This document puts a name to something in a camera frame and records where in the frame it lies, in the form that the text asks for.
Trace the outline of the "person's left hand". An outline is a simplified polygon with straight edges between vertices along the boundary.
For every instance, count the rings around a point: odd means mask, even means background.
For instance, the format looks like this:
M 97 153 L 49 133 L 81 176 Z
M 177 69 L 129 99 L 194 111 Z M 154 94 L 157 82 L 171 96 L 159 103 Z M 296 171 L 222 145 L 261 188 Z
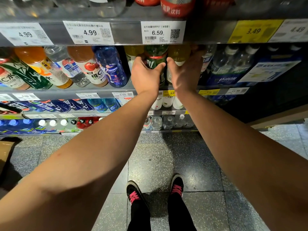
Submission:
M 155 69 L 147 67 L 145 55 L 139 54 L 135 58 L 131 78 L 138 95 L 147 94 L 153 98 L 158 97 L 160 78 L 155 78 Z

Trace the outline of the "yellow drink bottle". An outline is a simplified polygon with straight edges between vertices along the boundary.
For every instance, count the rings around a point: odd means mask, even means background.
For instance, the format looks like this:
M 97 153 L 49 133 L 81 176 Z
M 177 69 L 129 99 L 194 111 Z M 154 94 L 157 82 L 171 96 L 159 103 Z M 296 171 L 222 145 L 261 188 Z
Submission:
M 175 64 L 182 66 L 185 61 L 190 57 L 191 46 L 190 45 L 169 45 L 167 50 L 168 57 L 175 61 Z
M 124 50 L 125 50 L 130 72 L 132 72 L 132 67 L 133 67 L 135 58 L 139 54 L 144 53 L 144 45 L 124 46 Z

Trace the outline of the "green drink bottle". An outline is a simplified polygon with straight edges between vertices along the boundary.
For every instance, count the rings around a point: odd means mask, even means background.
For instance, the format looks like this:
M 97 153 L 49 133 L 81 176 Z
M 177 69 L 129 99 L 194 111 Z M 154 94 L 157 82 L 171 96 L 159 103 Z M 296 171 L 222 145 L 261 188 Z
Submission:
M 149 69 L 155 69 L 160 63 L 166 62 L 169 45 L 145 45 L 144 53 Z

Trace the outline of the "person's left forearm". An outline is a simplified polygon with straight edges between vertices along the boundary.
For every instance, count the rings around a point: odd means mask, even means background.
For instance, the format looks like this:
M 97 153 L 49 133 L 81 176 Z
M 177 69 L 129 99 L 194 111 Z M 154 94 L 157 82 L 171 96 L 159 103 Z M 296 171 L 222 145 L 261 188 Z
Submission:
M 24 177 L 0 200 L 0 231 L 91 231 L 157 97 L 139 91 Z

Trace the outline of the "white drink bottle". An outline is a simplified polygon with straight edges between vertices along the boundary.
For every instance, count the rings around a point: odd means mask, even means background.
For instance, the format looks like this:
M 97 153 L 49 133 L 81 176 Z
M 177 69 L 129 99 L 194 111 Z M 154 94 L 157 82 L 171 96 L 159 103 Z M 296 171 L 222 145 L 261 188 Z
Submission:
M 169 108 L 173 105 L 174 96 L 165 96 L 162 98 L 162 106 L 165 108 Z
M 153 110 L 159 110 L 162 107 L 162 98 L 162 95 L 158 95 L 155 102 L 151 106 Z
M 183 104 L 179 101 L 179 99 L 176 96 L 174 97 L 172 106 L 174 109 L 177 109 L 177 110 L 183 109 L 184 107 Z

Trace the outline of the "blue drink bottle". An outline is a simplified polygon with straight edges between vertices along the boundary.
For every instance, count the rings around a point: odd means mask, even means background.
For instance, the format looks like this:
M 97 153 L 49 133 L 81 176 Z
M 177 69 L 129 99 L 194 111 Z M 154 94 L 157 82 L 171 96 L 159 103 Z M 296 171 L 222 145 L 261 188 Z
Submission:
M 124 87 L 128 82 L 128 77 L 125 74 L 116 47 L 92 46 L 91 49 L 109 84 L 115 88 Z

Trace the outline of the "row of small clear water bottles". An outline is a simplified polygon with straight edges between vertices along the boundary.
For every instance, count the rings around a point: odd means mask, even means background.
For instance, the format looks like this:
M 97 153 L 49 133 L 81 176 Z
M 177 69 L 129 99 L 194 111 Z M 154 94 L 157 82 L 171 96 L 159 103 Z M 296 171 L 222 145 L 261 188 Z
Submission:
M 149 115 L 142 129 L 146 131 L 179 130 L 196 129 L 196 126 L 190 115 Z

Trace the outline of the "red drink can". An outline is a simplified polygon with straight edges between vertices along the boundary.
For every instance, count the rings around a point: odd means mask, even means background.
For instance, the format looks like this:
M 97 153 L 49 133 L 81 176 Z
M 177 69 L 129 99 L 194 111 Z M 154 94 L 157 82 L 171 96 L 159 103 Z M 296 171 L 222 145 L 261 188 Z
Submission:
M 184 18 L 191 13 L 196 0 L 160 0 L 164 14 L 173 18 Z
M 158 6 L 160 0 L 134 0 L 137 4 L 144 7 Z

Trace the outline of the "clear bottle with blue label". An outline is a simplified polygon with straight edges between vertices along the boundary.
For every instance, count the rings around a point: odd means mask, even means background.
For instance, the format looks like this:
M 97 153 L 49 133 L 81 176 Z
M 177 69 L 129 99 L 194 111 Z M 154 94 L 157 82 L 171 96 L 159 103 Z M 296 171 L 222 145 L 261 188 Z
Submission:
M 53 62 L 54 67 L 60 69 L 74 84 L 79 87 L 90 84 L 90 80 L 68 54 L 66 46 L 45 46 L 44 52 Z

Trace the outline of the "blue bottle pack with white label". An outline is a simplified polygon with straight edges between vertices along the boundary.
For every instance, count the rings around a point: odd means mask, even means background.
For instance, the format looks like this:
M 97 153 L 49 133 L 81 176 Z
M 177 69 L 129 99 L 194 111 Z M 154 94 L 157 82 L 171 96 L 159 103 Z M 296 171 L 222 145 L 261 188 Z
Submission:
M 268 44 L 264 53 L 237 85 L 254 86 L 274 81 L 302 61 L 302 48 L 302 43 Z

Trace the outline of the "row of white-capped bottles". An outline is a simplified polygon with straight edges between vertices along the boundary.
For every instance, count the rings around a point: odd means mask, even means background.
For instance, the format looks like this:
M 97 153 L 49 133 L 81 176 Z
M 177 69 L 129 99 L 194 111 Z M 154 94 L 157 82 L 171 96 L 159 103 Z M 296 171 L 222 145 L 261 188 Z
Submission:
M 65 118 L 65 119 L 52 119 L 52 120 L 39 120 L 38 125 L 47 132 L 51 133 L 74 133 L 80 132 L 77 127 L 77 119 Z

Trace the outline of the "black shoe pink laces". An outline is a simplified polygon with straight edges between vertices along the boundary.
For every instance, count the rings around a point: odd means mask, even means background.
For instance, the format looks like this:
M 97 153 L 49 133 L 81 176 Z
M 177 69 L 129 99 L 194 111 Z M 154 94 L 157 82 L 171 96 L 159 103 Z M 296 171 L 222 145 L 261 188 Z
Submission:
M 128 201 L 131 204 L 131 213 L 136 211 L 149 212 L 149 208 L 144 199 L 144 196 L 138 185 L 133 180 L 127 182 L 126 193 Z
M 182 175 L 176 173 L 171 182 L 170 195 L 177 194 L 180 197 L 183 197 L 183 193 L 184 193 L 184 179 Z

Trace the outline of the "black left shoe pink laces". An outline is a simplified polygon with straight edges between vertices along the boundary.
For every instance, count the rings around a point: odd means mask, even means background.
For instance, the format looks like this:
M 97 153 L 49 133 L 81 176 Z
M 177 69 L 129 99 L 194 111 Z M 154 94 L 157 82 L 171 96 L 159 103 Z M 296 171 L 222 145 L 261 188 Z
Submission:
M 131 213 L 136 211 L 149 212 L 149 208 L 144 199 L 144 196 L 138 185 L 133 180 L 127 182 L 126 193 L 128 201 L 131 204 Z

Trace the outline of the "person's right leg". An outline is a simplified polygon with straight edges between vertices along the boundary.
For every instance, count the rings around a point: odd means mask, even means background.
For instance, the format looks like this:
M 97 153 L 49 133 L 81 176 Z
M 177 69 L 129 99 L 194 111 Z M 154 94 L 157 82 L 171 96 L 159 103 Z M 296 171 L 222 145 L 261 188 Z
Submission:
M 167 201 L 170 231 L 197 231 L 182 196 L 170 194 Z

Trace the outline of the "grey metal shelf rail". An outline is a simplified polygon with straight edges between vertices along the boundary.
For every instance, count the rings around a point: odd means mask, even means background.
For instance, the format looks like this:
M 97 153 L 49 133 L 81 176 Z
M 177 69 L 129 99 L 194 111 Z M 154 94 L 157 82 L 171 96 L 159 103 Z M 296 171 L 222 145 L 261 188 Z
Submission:
M 69 111 L 69 112 L 21 112 L 19 114 L 0 114 L 1 120 L 11 119 L 60 119 L 60 118 L 79 118 L 79 117 L 105 117 L 111 112 L 97 112 L 97 111 Z M 174 110 L 150 110 L 148 116 L 162 116 L 162 115 L 187 115 L 189 112 L 186 109 Z
M 197 92 L 199 90 L 210 90 L 210 89 L 220 89 L 217 95 L 225 95 L 225 93 L 230 89 L 230 87 L 206 87 L 198 86 Z M 159 89 L 159 95 L 163 96 L 164 90 L 174 90 L 172 86 L 163 86 Z M 76 93 L 98 93 L 101 98 L 114 98 L 112 92 L 133 92 L 134 96 L 137 95 L 136 90 L 134 89 L 131 82 L 125 85 L 122 88 L 114 88 L 111 85 L 106 85 L 104 87 L 96 87 L 92 84 L 89 84 L 83 88 L 78 87 L 77 85 L 72 85 L 67 89 L 60 89 L 52 86 L 46 90 L 37 90 L 37 89 L 28 89 L 28 90 L 13 90 L 8 87 L 0 87 L 0 94 L 8 94 L 11 97 L 15 98 L 15 101 L 19 101 L 12 93 L 34 93 L 38 98 L 43 100 L 57 100 L 57 99 L 80 99 Z
M 187 20 L 184 43 L 227 43 L 237 25 L 237 20 Z M 74 45 L 72 37 L 63 21 L 43 21 L 39 23 L 55 45 Z M 141 21 L 111 21 L 111 33 L 115 45 L 140 45 L 143 43 Z

